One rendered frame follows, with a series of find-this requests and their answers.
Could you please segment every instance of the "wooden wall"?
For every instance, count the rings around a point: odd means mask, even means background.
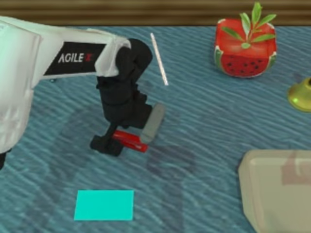
[[[274,25],[311,26],[311,0],[261,0]],[[51,25],[215,25],[253,0],[1,0],[0,15]]]

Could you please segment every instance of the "beige container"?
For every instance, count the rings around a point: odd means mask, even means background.
[[[239,178],[256,232],[311,233],[311,150],[250,150]]]

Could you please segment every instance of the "red x logo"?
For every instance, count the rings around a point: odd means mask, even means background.
[[[93,55],[92,53],[87,53],[87,54],[86,54],[86,59],[85,59],[86,62],[90,62],[90,61],[91,61],[92,55]]]

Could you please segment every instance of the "potted plant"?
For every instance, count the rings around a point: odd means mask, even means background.
[[[276,32],[272,24],[276,15],[261,17],[262,6],[255,2],[251,19],[221,19],[217,23],[214,59],[224,73],[251,78],[269,69],[276,60]]]

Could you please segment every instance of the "robotic arm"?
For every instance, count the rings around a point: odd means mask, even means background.
[[[118,156],[122,145],[112,138],[118,126],[143,129],[152,112],[137,80],[150,64],[147,45],[93,29],[78,30],[0,17],[0,154],[22,137],[34,88],[42,79],[94,74],[105,118],[105,136],[91,147]]]

